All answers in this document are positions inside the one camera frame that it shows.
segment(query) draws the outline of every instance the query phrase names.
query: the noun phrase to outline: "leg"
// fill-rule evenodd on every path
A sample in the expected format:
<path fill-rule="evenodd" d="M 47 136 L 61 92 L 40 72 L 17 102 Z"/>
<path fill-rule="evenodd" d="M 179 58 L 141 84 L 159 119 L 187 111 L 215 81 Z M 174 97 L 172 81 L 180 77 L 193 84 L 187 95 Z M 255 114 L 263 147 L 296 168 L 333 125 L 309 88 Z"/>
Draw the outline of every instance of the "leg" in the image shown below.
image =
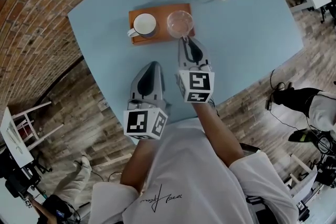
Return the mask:
<path fill-rule="evenodd" d="M 33 164 L 40 170 L 42 174 L 45 174 L 46 172 L 50 173 L 51 171 L 53 171 L 53 168 L 50 167 L 50 169 L 47 169 L 39 162 L 39 159 L 42 155 L 43 153 L 39 151 L 37 157 L 33 160 Z"/>
<path fill-rule="evenodd" d="M 42 107 L 44 107 L 44 106 L 46 106 L 46 105 L 49 105 L 49 104 L 51 104 L 51 101 L 49 101 L 49 102 L 47 102 L 47 103 L 44 103 L 44 104 L 40 104 L 40 105 L 35 106 L 35 107 L 31 108 L 31 109 L 25 110 L 25 111 L 23 111 L 23 112 L 21 112 L 21 113 L 19 113 L 19 114 L 13 115 L 13 116 L 12 116 L 12 119 L 16 119 L 16 118 L 18 118 L 18 117 L 20 117 L 20 116 L 22 116 L 22 115 L 24 115 L 24 114 L 28 114 L 28 113 L 31 112 L 31 111 L 40 109 L 40 108 L 42 108 Z"/>
<path fill-rule="evenodd" d="M 300 160 L 297 156 L 295 156 L 294 154 L 291 154 L 290 157 L 298 164 L 300 165 L 307 173 L 311 173 L 312 170 L 305 164 L 302 162 L 302 160 Z"/>
<path fill-rule="evenodd" d="M 294 13 L 294 12 L 299 12 L 300 10 L 307 9 L 307 8 L 310 8 L 310 7 L 313 7 L 313 6 L 314 6 L 314 5 L 313 5 L 311 2 L 305 2 L 305 3 L 302 3 L 302 4 L 300 4 L 300 5 L 291 7 L 291 8 L 290 8 L 290 11 L 291 11 L 292 13 Z"/>
<path fill-rule="evenodd" d="M 309 108 L 311 101 L 313 100 L 313 95 L 320 92 L 318 89 L 314 88 L 304 88 L 301 90 L 288 89 L 285 91 L 275 91 L 273 93 L 273 98 L 275 104 L 283 104 L 284 106 L 300 111 L 309 117 Z"/>
<path fill-rule="evenodd" d="M 324 7 L 321 7 L 321 14 L 322 14 L 322 21 L 321 21 L 321 23 L 323 24 L 324 23 L 324 21 L 325 21 L 325 9 L 324 9 Z"/>
<path fill-rule="evenodd" d="M 29 145 L 27 148 L 29 151 L 31 151 L 34 147 L 36 147 L 37 145 L 39 145 L 40 143 L 42 143 L 45 139 L 47 139 L 49 136 L 51 136 L 53 133 L 55 133 L 58 129 L 62 128 L 64 126 L 64 124 L 62 123 L 60 126 L 58 126 L 57 128 L 53 129 L 52 131 L 50 131 L 49 133 L 47 133 L 46 135 L 40 137 L 37 137 L 37 140 Z"/>
<path fill-rule="evenodd" d="M 85 185 L 89 181 L 91 170 L 92 168 L 90 163 L 88 162 L 87 164 L 83 162 L 83 165 L 77 168 L 76 172 L 69 174 L 58 184 L 54 194 L 63 201 L 66 201 L 74 206 L 76 197 L 85 188 Z"/>

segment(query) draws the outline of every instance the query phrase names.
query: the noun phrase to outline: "white t-shirt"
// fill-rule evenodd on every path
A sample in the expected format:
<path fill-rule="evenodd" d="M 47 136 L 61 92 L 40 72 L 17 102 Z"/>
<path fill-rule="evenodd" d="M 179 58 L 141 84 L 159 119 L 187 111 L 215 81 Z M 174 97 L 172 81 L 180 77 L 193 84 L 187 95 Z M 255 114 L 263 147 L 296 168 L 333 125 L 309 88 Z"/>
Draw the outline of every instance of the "white t-shirt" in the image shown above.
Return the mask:
<path fill-rule="evenodd" d="M 264 198 L 279 223 L 296 223 L 295 202 L 265 153 L 227 168 L 198 119 L 167 126 L 158 143 L 144 194 L 121 184 L 95 184 L 89 224 L 254 223 L 245 195 Z"/>
<path fill-rule="evenodd" d="M 336 94 L 319 92 L 318 95 L 313 98 L 309 108 L 310 124 L 321 131 L 330 131 L 331 136 L 336 140 L 335 118 Z"/>

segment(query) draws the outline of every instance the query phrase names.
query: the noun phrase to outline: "black shoe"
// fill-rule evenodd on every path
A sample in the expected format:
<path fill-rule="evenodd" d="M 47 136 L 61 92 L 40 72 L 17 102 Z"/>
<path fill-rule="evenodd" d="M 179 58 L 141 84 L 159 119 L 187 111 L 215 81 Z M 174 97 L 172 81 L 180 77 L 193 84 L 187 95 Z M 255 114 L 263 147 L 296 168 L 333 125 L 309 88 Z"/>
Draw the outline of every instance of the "black shoe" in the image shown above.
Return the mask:
<path fill-rule="evenodd" d="M 287 90 L 294 90 L 293 82 L 288 83 Z"/>
<path fill-rule="evenodd" d="M 308 129 L 302 129 L 302 130 L 295 131 L 290 135 L 290 137 L 288 138 L 288 141 L 297 142 L 297 143 L 313 142 L 310 132 L 311 131 Z"/>

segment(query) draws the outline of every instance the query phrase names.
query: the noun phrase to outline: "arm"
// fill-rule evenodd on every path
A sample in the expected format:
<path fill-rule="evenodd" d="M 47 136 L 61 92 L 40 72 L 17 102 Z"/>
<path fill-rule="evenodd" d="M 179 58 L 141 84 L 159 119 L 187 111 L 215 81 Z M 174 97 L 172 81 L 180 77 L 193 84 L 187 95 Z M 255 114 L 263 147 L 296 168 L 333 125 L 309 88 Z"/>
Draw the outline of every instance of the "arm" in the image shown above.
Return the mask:
<path fill-rule="evenodd" d="M 122 172 L 120 183 L 141 192 L 154 159 L 154 141 L 139 141 L 135 151 Z"/>
<path fill-rule="evenodd" d="M 298 207 L 264 152 L 249 155 L 229 169 L 247 196 L 264 199 L 280 224 L 296 223 Z"/>
<path fill-rule="evenodd" d="M 47 222 L 48 224 L 57 224 L 56 216 L 51 214 L 46 208 L 44 208 L 43 205 L 41 205 L 40 203 L 38 203 L 36 200 L 32 198 L 30 198 L 29 201 L 32 204 L 32 206 L 34 206 L 35 210 L 37 211 L 39 215 L 40 215 L 39 212 L 41 212 L 43 215 L 46 216 L 46 218 L 48 219 L 48 222 Z"/>
<path fill-rule="evenodd" d="M 240 143 L 213 108 L 208 103 L 193 103 L 193 107 L 212 148 L 225 165 L 229 167 L 234 161 L 243 158 Z"/>

